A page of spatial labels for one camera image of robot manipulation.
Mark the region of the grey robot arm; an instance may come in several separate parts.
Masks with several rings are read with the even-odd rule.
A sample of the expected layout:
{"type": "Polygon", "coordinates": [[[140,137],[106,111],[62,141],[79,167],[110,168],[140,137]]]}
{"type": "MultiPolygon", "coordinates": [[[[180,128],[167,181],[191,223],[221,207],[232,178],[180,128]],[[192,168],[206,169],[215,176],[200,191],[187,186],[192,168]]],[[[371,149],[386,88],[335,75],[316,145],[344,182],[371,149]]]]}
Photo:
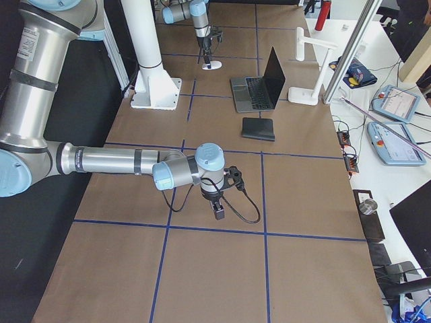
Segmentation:
{"type": "MultiPolygon", "coordinates": [[[[114,71],[100,43],[71,43],[46,137],[77,145],[120,148],[144,143],[180,145],[193,121],[210,138],[221,125],[217,98],[193,97],[187,90],[174,112],[136,110],[122,99],[114,71]],[[199,120],[199,113],[207,116],[199,120]]],[[[161,223],[168,216],[164,195],[147,176],[71,174],[53,176],[19,195],[1,200],[1,227],[57,225],[72,219],[161,223]]]]}
{"type": "Polygon", "coordinates": [[[208,1],[177,1],[175,4],[162,10],[162,17],[166,24],[174,24],[191,19],[199,45],[200,54],[203,57],[203,70],[216,70],[222,67],[220,61],[212,59],[212,40],[218,43],[222,41],[223,32],[217,26],[211,26],[207,14],[208,1]]]}

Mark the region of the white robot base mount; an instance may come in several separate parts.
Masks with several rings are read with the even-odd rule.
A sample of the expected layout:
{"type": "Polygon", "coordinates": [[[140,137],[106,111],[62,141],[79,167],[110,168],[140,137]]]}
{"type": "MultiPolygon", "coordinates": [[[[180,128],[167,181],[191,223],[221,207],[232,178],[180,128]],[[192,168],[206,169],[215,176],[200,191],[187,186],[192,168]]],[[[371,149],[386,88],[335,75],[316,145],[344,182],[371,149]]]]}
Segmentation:
{"type": "Polygon", "coordinates": [[[135,49],[139,73],[133,108],[175,110],[182,80],[171,78],[162,64],[150,1],[121,1],[135,49]]]}

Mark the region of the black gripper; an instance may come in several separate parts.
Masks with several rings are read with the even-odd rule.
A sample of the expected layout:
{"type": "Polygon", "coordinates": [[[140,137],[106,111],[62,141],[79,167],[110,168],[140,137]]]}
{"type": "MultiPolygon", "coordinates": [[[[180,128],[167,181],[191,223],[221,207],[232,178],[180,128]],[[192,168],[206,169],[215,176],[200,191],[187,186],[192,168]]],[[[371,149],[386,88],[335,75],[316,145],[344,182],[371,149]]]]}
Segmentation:
{"type": "Polygon", "coordinates": [[[201,194],[210,201],[216,220],[221,220],[225,217],[225,211],[220,199],[224,196],[223,191],[233,186],[239,191],[244,190],[242,172],[236,166],[230,166],[214,172],[208,171],[201,177],[201,194]]]}
{"type": "Polygon", "coordinates": [[[203,54],[202,69],[211,69],[212,40],[222,42],[223,32],[219,28],[201,28],[197,30],[197,41],[203,54]]]}

